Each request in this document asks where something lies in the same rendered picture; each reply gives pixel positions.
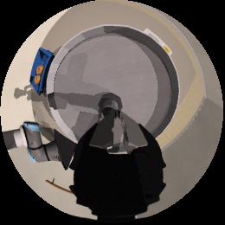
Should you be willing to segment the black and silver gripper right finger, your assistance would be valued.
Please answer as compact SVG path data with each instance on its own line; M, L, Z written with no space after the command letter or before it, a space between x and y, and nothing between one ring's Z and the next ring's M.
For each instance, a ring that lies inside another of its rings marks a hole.
M146 153L156 158L162 165L166 164L162 157L162 152L157 140L139 123L119 110L119 119L122 121L121 127L124 129L123 145L130 154L133 149L138 149L138 153Z

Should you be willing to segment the bronze cylindrical sleeve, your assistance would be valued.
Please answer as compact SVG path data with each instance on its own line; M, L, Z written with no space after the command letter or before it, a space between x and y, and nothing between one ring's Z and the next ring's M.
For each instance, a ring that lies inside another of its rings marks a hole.
M38 66L37 69L36 69L36 73L37 74L42 74L44 68L45 68L45 66Z
M40 83L41 82L41 79L42 79L42 75L37 75L35 77L35 84Z

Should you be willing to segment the dark grey cylinder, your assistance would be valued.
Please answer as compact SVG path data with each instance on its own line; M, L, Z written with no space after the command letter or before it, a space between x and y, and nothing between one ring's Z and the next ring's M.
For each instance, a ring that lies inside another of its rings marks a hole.
M101 109L100 109L100 117L103 119L109 112L105 110L105 107L111 107L116 111L116 119L119 116L119 109L118 109L118 104L114 100L106 100ZM115 119L115 120L116 120Z

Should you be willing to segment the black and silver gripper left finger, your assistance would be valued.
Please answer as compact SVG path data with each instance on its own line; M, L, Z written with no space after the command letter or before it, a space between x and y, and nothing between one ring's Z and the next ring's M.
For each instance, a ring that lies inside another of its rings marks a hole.
M82 158L100 153L101 149L107 151L113 147L113 127L116 119L114 110L100 122L95 123L79 140L74 150L74 158L69 165L71 170L81 161Z

